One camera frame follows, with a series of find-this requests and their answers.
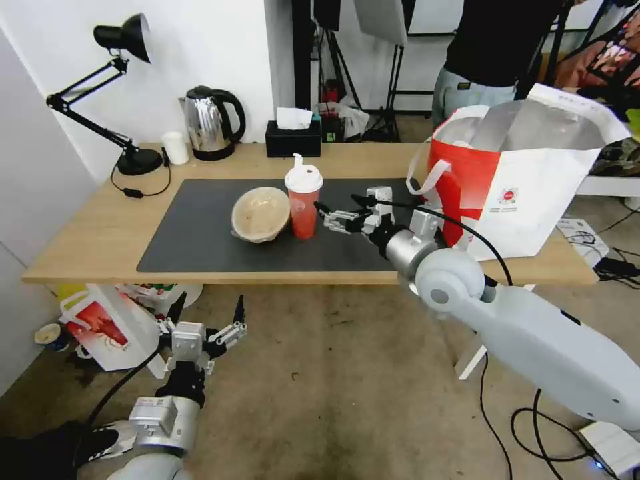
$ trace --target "bowl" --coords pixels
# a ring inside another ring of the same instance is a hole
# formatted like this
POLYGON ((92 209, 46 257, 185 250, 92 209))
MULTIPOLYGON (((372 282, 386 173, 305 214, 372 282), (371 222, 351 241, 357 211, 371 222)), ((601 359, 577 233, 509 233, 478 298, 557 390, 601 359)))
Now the bowl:
POLYGON ((231 224, 236 236, 253 243, 273 240, 289 221, 289 197, 274 187, 249 190, 235 202, 231 224))

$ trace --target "paper bag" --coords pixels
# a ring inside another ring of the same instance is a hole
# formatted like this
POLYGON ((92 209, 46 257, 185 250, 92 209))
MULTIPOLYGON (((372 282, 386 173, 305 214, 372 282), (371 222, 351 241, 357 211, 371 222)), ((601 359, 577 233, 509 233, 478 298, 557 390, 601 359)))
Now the paper bag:
MULTIPOLYGON (((628 136, 597 102, 535 85, 519 103, 456 110, 433 134, 422 188, 408 181, 407 187, 484 235, 503 257, 530 257, 546 242, 600 150, 628 136)), ((407 178, 419 157, 420 151, 407 178)), ((457 225, 445 222, 443 234, 448 246, 476 260, 493 258, 457 225)))

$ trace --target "lamp arm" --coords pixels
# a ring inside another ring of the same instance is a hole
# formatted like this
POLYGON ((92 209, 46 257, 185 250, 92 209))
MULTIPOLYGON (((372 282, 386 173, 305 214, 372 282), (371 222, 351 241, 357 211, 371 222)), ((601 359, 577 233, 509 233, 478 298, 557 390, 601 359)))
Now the lamp arm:
POLYGON ((126 74, 128 62, 129 62, 129 60, 124 59, 124 58, 122 58, 120 56, 116 56, 116 57, 112 58, 112 60, 110 62, 108 62, 106 65, 98 68, 98 70, 96 70, 94 72, 91 72, 86 77, 78 80, 77 82, 75 82, 74 84, 68 86, 64 90, 60 90, 58 93, 54 93, 52 95, 49 95, 47 97, 47 106, 49 108, 53 109, 53 110, 56 110, 56 111, 62 113, 64 116, 66 116, 66 117, 78 122, 80 125, 83 125, 86 128, 96 132, 98 135, 106 138, 107 140, 110 140, 111 142, 115 143, 120 148, 125 150, 126 153, 132 153, 133 150, 135 150, 135 147, 133 146, 132 140, 124 139, 124 138, 122 138, 122 136, 116 134, 115 132, 112 132, 109 129, 101 127, 97 123, 94 123, 91 120, 89 120, 88 118, 85 118, 82 115, 80 115, 79 113, 76 113, 73 110, 71 110, 72 104, 74 104, 78 100, 86 97, 87 95, 95 92, 96 90, 104 87, 105 85, 109 84, 110 82, 112 82, 112 81, 122 77, 124 74, 126 74), (89 88, 87 90, 84 90, 82 93, 78 94, 76 97, 74 97, 74 98, 72 98, 70 100, 65 100, 64 96, 66 96, 70 92, 72 92, 72 90, 74 88, 82 85, 86 81, 94 78, 96 75, 99 75, 100 73, 108 70, 111 67, 114 67, 117 70, 117 72, 113 76, 111 76, 110 78, 98 83, 94 87, 91 87, 91 88, 89 88))

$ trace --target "kettle handle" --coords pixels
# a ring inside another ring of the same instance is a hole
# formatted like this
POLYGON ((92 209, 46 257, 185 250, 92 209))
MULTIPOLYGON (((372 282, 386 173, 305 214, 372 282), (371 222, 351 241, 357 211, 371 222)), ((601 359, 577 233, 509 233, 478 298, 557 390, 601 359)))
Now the kettle handle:
POLYGON ((229 134, 229 140, 231 143, 240 142, 240 139, 245 134, 245 130, 247 128, 247 119, 245 117, 245 111, 242 108, 240 100, 238 100, 238 98, 234 94, 227 90, 212 89, 211 93, 214 98, 216 98, 216 100, 222 103, 230 103, 233 105, 233 108, 235 108, 235 112, 238 115, 238 120, 240 120, 240 126, 238 127, 238 130, 229 134))

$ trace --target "power strip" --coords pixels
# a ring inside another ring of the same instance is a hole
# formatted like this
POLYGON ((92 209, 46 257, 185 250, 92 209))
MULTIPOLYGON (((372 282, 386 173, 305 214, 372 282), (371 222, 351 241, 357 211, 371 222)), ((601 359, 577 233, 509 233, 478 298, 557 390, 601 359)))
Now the power strip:
POLYGON ((640 465, 640 443, 617 425, 598 421, 579 433, 616 476, 640 465))

